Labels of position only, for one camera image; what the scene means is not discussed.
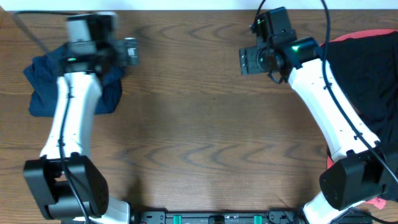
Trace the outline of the dark blue denim shorts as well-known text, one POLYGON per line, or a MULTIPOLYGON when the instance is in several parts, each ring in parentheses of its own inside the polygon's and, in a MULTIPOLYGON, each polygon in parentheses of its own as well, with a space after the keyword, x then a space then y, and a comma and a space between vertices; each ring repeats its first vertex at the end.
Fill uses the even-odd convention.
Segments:
MULTIPOLYGON (((32 85, 33 89, 45 84, 57 84, 57 77, 60 75, 58 69, 58 61, 68 55, 68 50, 65 45, 55 49, 54 51, 32 59, 32 64, 26 67, 23 71, 26 79, 32 85)), ((101 84, 103 87, 112 82, 120 81, 125 75, 122 67, 111 67, 102 79, 101 84)))

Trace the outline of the dark blue garment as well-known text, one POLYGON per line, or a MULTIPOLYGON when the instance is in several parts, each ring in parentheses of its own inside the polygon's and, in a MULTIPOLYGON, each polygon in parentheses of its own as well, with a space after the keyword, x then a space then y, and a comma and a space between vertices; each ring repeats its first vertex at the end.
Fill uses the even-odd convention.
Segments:
MULTIPOLYGON (((95 115, 115 112, 121 99, 122 85, 120 81, 112 82, 103 88, 103 94, 96 106, 95 115)), ((36 117, 53 117, 57 105, 58 87, 56 83, 45 84, 34 89, 29 113, 36 117)))

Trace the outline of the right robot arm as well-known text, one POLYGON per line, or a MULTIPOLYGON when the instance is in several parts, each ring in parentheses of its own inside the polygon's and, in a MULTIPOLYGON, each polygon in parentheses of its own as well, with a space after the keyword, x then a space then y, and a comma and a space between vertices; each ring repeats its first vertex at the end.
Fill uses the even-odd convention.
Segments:
POLYGON ((335 223, 397 183, 397 151, 383 146, 351 106, 331 71, 327 45, 299 39, 284 7, 257 11, 251 25, 256 45, 239 51, 241 73, 266 73, 288 83, 321 129, 332 166, 319 178, 321 191, 296 223, 335 223))

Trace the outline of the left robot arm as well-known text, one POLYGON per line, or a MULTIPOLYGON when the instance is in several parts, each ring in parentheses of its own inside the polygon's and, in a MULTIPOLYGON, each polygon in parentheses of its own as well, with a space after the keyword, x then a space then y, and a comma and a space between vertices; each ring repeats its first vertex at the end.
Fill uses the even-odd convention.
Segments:
POLYGON ((137 42, 118 40, 117 14, 68 14, 67 54, 58 60, 57 105, 40 156, 24 165, 24 178, 45 219, 62 223, 132 223, 130 205, 109 194, 91 161, 101 79, 113 66, 137 65, 137 42))

